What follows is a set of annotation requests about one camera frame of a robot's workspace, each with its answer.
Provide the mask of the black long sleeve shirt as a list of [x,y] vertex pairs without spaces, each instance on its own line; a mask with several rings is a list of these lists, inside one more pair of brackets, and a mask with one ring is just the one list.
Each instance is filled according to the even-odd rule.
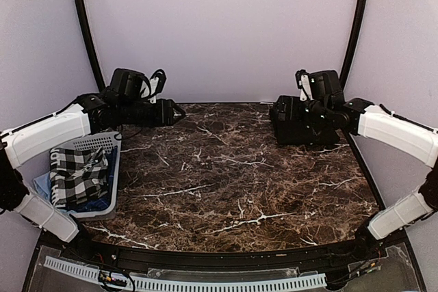
[[[272,107],[277,109],[277,101]],[[280,145],[329,146],[340,141],[340,136],[334,128],[310,122],[306,111],[304,121],[278,121],[272,122],[272,126],[276,141]]]

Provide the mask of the grey plastic laundry basket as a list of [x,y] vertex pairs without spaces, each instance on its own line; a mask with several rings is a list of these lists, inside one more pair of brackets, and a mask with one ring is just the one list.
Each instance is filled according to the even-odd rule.
[[120,151],[121,136],[116,132],[77,138],[52,148],[47,200],[78,220],[111,215],[116,207]]

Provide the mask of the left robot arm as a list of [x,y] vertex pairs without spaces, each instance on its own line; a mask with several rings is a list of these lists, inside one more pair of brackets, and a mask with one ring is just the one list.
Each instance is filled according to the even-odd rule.
[[172,99],[157,98],[165,82],[162,69],[146,77],[138,71],[117,68],[110,85],[98,94],[82,94],[59,111],[2,132],[1,210],[21,214],[70,243],[70,251],[80,261],[92,261],[96,246],[78,235],[77,221],[31,191],[18,168],[64,142],[124,124],[148,128],[174,125],[185,117],[185,112]]

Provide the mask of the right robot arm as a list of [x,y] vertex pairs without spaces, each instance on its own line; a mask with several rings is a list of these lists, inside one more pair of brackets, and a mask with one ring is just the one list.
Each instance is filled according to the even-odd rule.
[[295,79],[300,95],[282,95],[269,110],[278,144],[333,145],[339,141],[337,131],[343,129],[392,146],[431,168],[419,187],[358,229],[349,246],[353,259],[366,259],[376,241],[437,212],[436,129],[362,98],[346,101],[334,70],[299,70]]

